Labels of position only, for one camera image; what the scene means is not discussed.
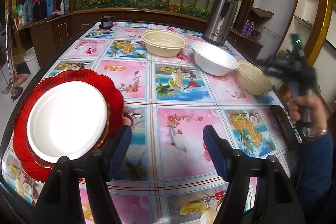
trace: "red plate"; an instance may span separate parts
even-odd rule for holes
[[[123,107],[124,98],[121,92],[115,88],[113,81],[106,75],[99,75],[90,69],[83,69],[79,71],[66,70],[56,76],[45,78],[38,83],[30,93],[26,95],[22,101],[20,110],[17,112],[13,124],[13,147],[17,158],[21,161],[23,169],[33,179],[38,181],[46,181],[51,169],[41,167],[41,165],[48,166],[48,162],[39,161],[36,155],[29,152],[26,145],[26,125],[29,114],[37,102],[37,100],[51,88],[66,82],[82,81],[97,88],[104,96],[106,102],[110,105],[110,119],[109,130],[106,140],[114,138],[123,125]],[[80,115],[82,109],[71,109]]]

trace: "beige bowl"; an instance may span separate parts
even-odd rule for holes
[[[249,93],[263,95],[272,90],[272,82],[256,66],[246,61],[238,62],[237,81]]]
[[[143,32],[141,38],[150,53],[162,57],[175,56],[187,46],[182,35],[170,31],[150,30]]]

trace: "table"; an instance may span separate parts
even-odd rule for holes
[[[141,40],[149,29],[180,33],[188,46],[176,57],[154,56]],[[45,69],[43,78],[89,68],[109,76],[122,92],[124,123],[132,128],[132,141],[118,179],[108,188],[123,223],[204,224],[216,214],[228,183],[218,177],[203,143],[207,124],[233,148],[261,158],[273,154],[288,176],[295,171],[295,155],[286,149],[268,108],[281,105],[279,98],[273,91],[261,97],[249,94],[233,74],[216,77],[201,71],[192,49],[194,42],[203,41],[201,36],[149,23],[115,22],[110,30],[100,30],[96,23]],[[244,60],[228,41],[222,48]],[[64,109],[59,115],[75,117],[82,111],[90,110]],[[44,184],[33,181],[34,194],[29,195],[22,188],[29,177],[24,172],[15,177],[19,169],[11,138],[2,157],[3,187],[15,190],[25,200],[17,194],[17,202],[32,208]],[[251,178],[246,210],[253,207],[255,189],[256,178]],[[84,180],[80,194],[86,223],[92,224]]]

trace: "watch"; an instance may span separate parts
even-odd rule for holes
[[[317,133],[317,134],[314,135],[314,136],[307,135],[307,139],[308,139],[308,140],[311,140],[311,141],[314,141],[314,140],[317,140],[317,139],[322,138],[322,137],[325,136],[327,133],[328,133],[328,129],[325,128],[325,129],[323,129],[320,133]]]

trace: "blue sleeve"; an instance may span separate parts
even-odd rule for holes
[[[333,140],[330,131],[314,142],[298,148],[302,168],[297,195],[305,214],[318,207],[330,189],[333,168]]]

